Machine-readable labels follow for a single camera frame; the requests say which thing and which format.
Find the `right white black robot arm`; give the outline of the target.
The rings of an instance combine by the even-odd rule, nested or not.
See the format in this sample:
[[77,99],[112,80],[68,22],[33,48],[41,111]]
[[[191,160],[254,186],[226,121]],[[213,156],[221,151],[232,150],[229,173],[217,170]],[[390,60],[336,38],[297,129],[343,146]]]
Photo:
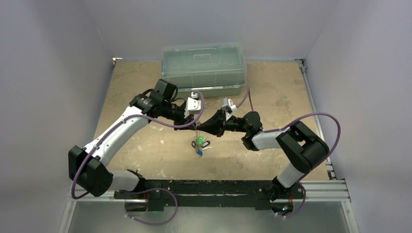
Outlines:
[[283,198],[293,188],[299,188],[300,180],[332,152],[326,142],[314,133],[301,118],[290,122],[281,129],[265,131],[256,111],[243,117],[228,116],[218,110],[209,120],[196,127],[197,130],[223,136],[224,132],[242,132],[241,139],[248,150],[281,149],[287,156],[288,165],[273,179],[271,191],[273,198]]

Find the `black key tag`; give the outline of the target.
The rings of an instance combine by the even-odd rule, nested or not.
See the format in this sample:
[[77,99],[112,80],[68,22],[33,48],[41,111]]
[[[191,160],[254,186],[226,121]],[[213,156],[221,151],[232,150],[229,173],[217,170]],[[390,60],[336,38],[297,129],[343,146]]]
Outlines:
[[210,141],[204,141],[202,147],[207,147],[210,145]]

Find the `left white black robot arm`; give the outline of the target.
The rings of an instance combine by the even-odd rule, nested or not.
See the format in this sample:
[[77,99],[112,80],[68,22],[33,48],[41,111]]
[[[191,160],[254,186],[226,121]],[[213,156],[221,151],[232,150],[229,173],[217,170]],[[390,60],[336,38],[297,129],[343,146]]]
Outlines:
[[177,94],[176,85],[160,79],[154,88],[133,97],[100,136],[83,147],[73,146],[68,152],[71,197],[99,197],[108,190],[125,191],[134,199],[142,197],[145,185],[136,171],[110,171],[107,167],[124,144],[152,122],[175,130],[196,129],[205,106],[203,94],[194,91],[181,106],[174,103]]

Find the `green key tag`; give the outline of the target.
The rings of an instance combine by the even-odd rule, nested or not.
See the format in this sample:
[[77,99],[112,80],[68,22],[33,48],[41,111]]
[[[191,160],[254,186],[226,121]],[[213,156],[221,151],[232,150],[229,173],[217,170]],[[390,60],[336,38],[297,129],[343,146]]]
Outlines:
[[197,139],[196,139],[196,143],[197,143],[198,145],[203,145],[204,141],[205,141],[205,139],[204,139],[204,137],[202,137],[202,136],[199,136],[199,137],[197,137]]

